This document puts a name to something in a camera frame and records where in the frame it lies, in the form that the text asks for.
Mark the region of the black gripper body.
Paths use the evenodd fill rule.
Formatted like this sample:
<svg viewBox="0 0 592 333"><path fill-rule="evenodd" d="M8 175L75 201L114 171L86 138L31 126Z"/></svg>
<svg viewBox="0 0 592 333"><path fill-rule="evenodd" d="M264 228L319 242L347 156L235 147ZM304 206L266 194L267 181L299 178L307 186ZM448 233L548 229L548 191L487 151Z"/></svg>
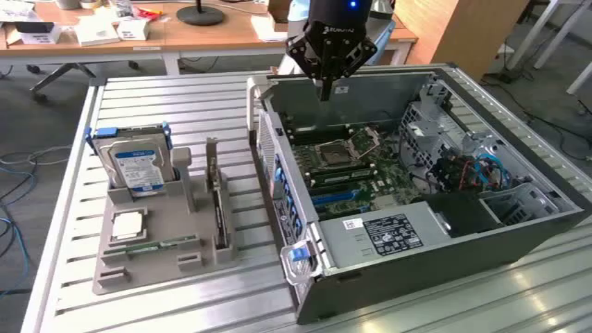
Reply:
<svg viewBox="0 0 592 333"><path fill-rule="evenodd" d="M326 70L326 40L363 40L371 1L311 1L304 35Z"/></svg>

